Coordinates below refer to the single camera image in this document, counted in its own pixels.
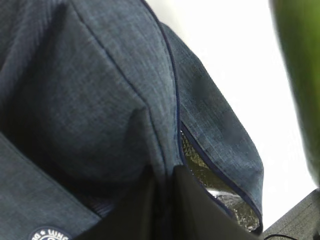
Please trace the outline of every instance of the dark gray surface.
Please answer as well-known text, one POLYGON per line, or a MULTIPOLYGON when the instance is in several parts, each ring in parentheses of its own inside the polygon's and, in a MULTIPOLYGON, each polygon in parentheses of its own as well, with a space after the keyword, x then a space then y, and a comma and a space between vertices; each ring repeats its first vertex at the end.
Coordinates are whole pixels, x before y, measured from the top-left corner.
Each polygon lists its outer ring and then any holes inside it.
MULTIPOLYGON (((314 190, 287 214, 264 231, 263 236, 284 234, 298 240, 312 240, 320 229, 320 191, 314 190)), ((272 240, 284 240, 275 237, 272 240)))

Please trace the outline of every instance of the denim fabric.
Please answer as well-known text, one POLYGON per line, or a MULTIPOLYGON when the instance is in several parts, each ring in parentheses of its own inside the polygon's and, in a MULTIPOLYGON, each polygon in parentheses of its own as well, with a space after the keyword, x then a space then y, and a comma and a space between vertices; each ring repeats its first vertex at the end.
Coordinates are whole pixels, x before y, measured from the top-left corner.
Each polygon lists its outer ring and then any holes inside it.
POLYGON ((176 66, 182 130, 261 220, 264 167, 255 145, 200 60, 169 27, 163 29, 176 66))
POLYGON ((77 236, 100 218, 25 158, 0 133, 0 239, 27 240, 37 228, 77 236))
POLYGON ((41 171, 75 196, 113 200, 151 165, 165 202, 183 164, 181 111, 200 150, 261 212, 263 167, 249 136, 200 61, 142 1, 13 1, 0 0, 0 20, 15 22, 12 31, 0 22, 0 131, 41 171))

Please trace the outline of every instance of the white background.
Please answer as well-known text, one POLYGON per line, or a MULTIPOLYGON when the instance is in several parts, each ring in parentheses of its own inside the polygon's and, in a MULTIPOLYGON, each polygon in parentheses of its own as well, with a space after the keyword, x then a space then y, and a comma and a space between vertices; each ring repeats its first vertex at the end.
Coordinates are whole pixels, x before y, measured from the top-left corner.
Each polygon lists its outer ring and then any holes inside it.
POLYGON ((266 0, 148 0, 200 58, 264 164, 266 230, 315 185, 266 0))

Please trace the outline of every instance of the black cable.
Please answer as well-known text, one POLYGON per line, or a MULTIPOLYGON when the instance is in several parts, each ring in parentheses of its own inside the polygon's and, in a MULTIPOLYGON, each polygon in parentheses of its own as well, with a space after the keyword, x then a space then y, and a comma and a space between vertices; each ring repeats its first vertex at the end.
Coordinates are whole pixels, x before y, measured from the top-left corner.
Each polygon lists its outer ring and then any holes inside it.
POLYGON ((291 240, 298 240, 294 237, 291 237, 291 236, 287 236, 287 235, 283 235, 283 234, 272 234, 272 235, 269 235, 267 236, 264 240, 267 240, 267 239, 270 239, 270 238, 285 238, 285 239, 291 239, 291 240))

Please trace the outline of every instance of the circular logo patch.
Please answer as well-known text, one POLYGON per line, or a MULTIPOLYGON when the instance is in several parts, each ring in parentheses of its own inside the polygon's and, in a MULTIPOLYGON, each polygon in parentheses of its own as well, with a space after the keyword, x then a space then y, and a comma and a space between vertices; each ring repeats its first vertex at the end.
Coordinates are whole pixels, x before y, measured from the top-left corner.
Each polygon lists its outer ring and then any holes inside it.
POLYGON ((44 226, 35 230, 29 240, 71 240, 71 237, 56 227, 44 226))

